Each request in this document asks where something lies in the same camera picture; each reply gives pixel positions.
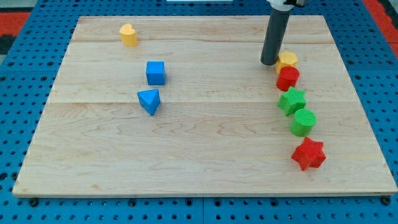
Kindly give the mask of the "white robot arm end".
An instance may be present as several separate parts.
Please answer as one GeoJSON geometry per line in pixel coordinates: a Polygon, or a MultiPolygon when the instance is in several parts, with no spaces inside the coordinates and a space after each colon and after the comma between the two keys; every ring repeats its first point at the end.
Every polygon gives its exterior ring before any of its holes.
{"type": "Polygon", "coordinates": [[[271,7],[278,11],[289,11],[294,7],[304,7],[311,0],[267,0],[271,7]]]}

